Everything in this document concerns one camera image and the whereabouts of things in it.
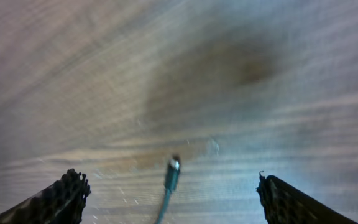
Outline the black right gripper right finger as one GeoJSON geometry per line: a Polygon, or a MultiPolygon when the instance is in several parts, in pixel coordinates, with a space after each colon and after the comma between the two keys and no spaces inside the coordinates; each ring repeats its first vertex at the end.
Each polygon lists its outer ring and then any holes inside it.
{"type": "Polygon", "coordinates": [[[274,175],[259,172],[256,191],[268,224],[357,224],[274,175]]]}

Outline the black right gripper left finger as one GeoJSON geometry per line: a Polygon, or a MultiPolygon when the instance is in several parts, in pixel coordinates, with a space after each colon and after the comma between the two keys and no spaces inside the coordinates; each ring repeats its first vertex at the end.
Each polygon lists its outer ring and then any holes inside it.
{"type": "Polygon", "coordinates": [[[86,174],[68,169],[53,184],[0,213],[0,224],[80,224],[90,194],[86,174]]]}

